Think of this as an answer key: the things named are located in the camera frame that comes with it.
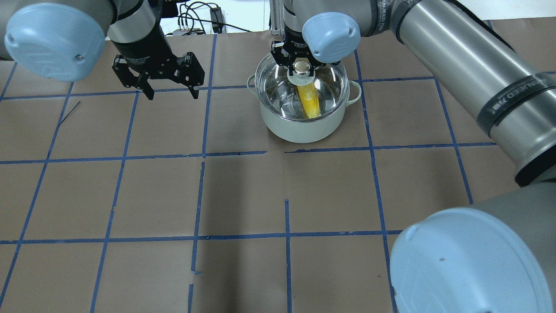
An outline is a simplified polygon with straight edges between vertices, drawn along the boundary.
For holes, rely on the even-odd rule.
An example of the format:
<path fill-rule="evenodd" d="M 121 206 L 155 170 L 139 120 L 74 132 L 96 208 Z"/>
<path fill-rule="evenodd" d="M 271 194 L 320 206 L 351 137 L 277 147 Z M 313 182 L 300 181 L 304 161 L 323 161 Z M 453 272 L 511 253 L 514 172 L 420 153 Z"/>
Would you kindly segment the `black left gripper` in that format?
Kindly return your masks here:
<path fill-rule="evenodd" d="M 171 80 L 187 87 L 194 99 L 205 81 L 205 70 L 193 52 L 177 57 L 164 33 L 149 33 L 136 42 L 113 42 L 119 54 L 113 71 L 124 87 L 136 87 L 149 100 L 154 99 L 152 80 Z"/>

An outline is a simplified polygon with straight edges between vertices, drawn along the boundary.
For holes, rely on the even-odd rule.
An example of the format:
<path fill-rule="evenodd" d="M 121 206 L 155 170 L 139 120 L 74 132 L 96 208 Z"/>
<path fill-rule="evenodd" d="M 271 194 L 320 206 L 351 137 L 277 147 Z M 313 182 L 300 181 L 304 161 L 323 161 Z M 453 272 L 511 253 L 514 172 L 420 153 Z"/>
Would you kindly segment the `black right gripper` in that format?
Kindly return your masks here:
<path fill-rule="evenodd" d="M 273 41 L 271 55 L 279 66 L 284 66 L 290 74 L 314 74 L 327 63 L 318 61 L 304 41 L 302 34 L 286 30 L 282 41 Z"/>

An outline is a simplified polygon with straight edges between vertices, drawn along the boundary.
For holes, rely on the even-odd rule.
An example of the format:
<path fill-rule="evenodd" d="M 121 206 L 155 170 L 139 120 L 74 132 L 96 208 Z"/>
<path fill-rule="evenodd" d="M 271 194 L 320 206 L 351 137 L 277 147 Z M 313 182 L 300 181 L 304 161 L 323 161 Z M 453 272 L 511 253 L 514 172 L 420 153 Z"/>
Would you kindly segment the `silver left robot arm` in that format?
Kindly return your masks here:
<path fill-rule="evenodd" d="M 92 72 L 106 39 L 123 87 L 154 97 L 151 80 L 181 84 L 197 99 L 205 72 L 193 52 L 176 56 L 160 26 L 161 0 L 3 0 L 1 58 L 74 83 Z"/>

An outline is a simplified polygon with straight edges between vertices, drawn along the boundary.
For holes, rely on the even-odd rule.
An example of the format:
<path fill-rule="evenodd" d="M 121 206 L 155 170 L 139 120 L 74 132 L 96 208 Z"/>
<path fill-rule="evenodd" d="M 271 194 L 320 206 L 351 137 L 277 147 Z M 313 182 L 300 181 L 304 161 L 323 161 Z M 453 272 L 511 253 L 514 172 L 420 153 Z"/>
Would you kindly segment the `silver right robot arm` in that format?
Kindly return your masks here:
<path fill-rule="evenodd" d="M 490 143 L 375 146 L 369 141 L 381 236 L 387 247 L 386 177 L 407 180 L 417 152 L 453 150 L 469 206 L 437 212 L 399 233 L 388 259 L 391 299 L 400 313 L 555 311 L 555 84 L 481 30 L 455 4 L 410 0 L 393 18 L 397 37 L 479 118 Z M 520 190 L 479 202 L 464 151 L 500 145 L 518 164 Z"/>

